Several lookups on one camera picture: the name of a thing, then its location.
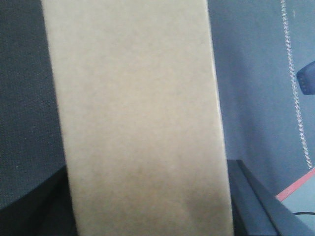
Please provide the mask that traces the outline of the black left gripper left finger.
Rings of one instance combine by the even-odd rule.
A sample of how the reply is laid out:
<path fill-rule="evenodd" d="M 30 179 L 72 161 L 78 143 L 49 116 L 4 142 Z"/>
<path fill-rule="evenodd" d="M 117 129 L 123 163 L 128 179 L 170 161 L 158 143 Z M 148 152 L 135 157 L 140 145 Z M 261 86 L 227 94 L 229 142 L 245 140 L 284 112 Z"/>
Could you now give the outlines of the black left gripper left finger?
<path fill-rule="evenodd" d="M 0 210 L 2 236 L 76 236 L 66 167 Z"/>

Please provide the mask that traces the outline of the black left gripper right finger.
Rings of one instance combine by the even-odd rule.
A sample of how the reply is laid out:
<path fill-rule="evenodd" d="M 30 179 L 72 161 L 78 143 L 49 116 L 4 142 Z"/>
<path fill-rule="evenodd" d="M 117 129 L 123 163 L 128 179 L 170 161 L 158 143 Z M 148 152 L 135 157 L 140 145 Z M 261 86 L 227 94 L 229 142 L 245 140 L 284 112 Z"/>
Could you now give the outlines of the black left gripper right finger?
<path fill-rule="evenodd" d="M 285 207 L 241 160 L 228 160 L 235 236 L 313 236 L 315 232 Z"/>

